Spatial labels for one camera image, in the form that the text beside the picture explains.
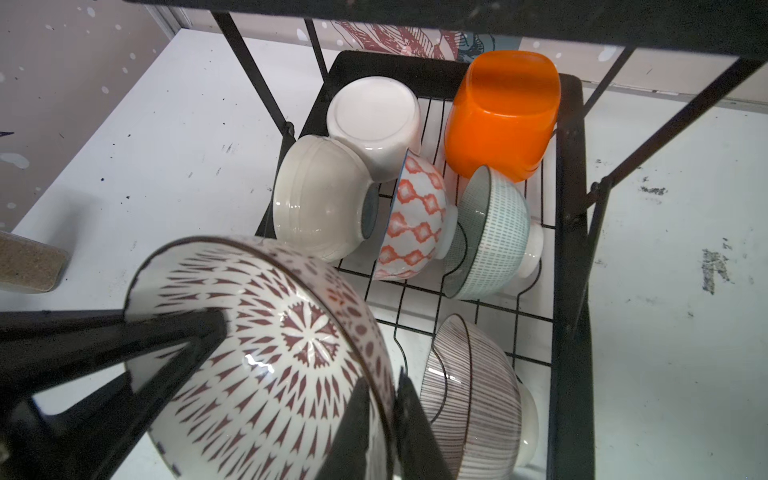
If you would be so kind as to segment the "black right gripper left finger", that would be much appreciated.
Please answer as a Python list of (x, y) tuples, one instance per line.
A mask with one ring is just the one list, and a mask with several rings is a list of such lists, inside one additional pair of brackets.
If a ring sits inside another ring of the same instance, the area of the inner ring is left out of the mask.
[(369, 386), (357, 380), (317, 480), (364, 479), (369, 446)]

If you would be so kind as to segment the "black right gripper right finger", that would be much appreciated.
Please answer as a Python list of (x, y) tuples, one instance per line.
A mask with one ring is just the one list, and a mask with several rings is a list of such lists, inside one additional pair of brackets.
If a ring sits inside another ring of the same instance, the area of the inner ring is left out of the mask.
[(452, 478), (413, 383), (404, 370), (400, 371), (398, 381), (394, 428), (402, 479)]

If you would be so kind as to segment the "striped patterned bowl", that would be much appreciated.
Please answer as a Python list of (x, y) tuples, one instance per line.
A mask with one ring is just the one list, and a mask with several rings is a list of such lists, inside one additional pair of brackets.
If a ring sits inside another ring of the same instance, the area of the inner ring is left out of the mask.
[(536, 403), (505, 352), (453, 314), (438, 328), (419, 399), (452, 479), (509, 479), (533, 459)]

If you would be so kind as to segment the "white bowl with brown pattern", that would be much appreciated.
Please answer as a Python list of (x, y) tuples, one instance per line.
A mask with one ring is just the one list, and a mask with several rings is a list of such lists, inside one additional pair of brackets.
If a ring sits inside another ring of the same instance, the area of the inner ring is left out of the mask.
[(368, 385), (364, 475), (394, 470), (391, 360), (337, 270), (274, 239), (195, 236), (154, 252), (127, 321), (216, 310), (226, 337), (148, 430), (178, 479), (315, 479), (357, 382)]

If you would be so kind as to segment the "light green glazed bowl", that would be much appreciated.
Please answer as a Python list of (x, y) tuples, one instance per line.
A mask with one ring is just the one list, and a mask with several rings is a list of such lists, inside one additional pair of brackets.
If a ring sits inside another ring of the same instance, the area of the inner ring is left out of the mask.
[(445, 257), (442, 292), (475, 300), (530, 276), (541, 260), (544, 234), (523, 194), (500, 172), (479, 167), (458, 204), (458, 226)]

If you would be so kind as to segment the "blue patterned bowl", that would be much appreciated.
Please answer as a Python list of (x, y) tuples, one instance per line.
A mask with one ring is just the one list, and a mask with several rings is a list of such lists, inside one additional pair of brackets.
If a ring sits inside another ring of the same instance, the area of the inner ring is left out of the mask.
[(407, 151), (373, 278), (409, 279), (431, 261), (445, 258), (457, 219), (458, 208), (447, 195), (443, 176), (432, 163)]

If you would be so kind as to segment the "white ceramic bowl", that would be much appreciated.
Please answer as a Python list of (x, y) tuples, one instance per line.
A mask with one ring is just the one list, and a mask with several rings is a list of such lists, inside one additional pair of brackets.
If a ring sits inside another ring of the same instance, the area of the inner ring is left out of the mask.
[(345, 85), (326, 115), (330, 137), (355, 151), (374, 182), (398, 178), (407, 152), (421, 150), (422, 113), (413, 91), (383, 76)]

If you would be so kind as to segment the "orange glass bowl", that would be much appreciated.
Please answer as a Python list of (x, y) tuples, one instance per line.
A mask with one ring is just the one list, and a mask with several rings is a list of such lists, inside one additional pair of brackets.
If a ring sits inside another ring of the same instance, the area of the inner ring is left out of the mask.
[(554, 63), (527, 51), (492, 51), (468, 67), (446, 124), (445, 160), (467, 179), (488, 166), (517, 183), (538, 169), (558, 117)]

